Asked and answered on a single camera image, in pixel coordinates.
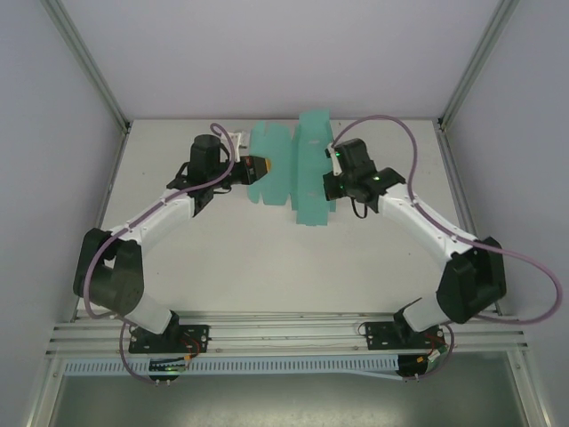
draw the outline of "gray floor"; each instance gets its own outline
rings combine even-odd
[[[456,355],[439,375],[399,383],[357,375],[64,380],[52,427],[525,426],[506,360]]]

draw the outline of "white wall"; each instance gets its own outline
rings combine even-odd
[[[0,4],[0,425],[19,426],[118,130],[38,0]]]
[[[439,117],[499,0],[63,0],[129,118]]]
[[[522,0],[450,130],[482,234],[548,264],[569,290],[569,2]],[[546,310],[553,285],[507,262],[509,301]],[[557,421],[567,425],[569,308],[526,328]]]

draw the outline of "white table surface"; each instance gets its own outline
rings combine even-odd
[[[229,131],[255,120],[220,120]],[[154,202],[209,120],[136,120],[125,147],[103,227],[122,224]],[[280,121],[293,129],[295,121]],[[334,134],[349,121],[333,121]],[[415,191],[458,223],[432,122],[406,122],[419,143]],[[367,143],[380,170],[403,176],[411,143],[397,125],[368,122],[347,135]],[[370,211],[358,220],[338,202],[326,227],[295,223],[286,206],[255,205],[246,189],[216,198],[144,259],[146,290],[173,310],[393,312],[437,289],[441,271],[395,223]]]

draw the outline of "white panel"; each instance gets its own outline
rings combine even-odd
[[[0,63],[0,425],[20,426],[120,139],[39,1],[1,3]]]
[[[221,123],[238,130],[255,122]],[[334,121],[334,133],[347,123]],[[433,124],[408,124],[419,143],[415,191],[456,223]],[[200,133],[209,133],[209,121],[136,120],[104,226],[123,223],[162,194]],[[411,143],[397,125],[366,123],[350,135],[367,142],[378,168],[408,174]],[[438,287],[436,261],[380,215],[358,220],[344,199],[326,227],[294,218],[289,205],[255,205],[235,186],[148,254],[148,292],[173,310],[392,312]]]
[[[569,291],[567,111],[569,2],[522,1],[451,129],[451,147],[482,231],[550,266]],[[506,262],[511,308],[541,314],[554,289]],[[551,398],[551,425],[569,420],[569,309],[525,329]]]
[[[498,0],[64,0],[131,118],[438,117]]]

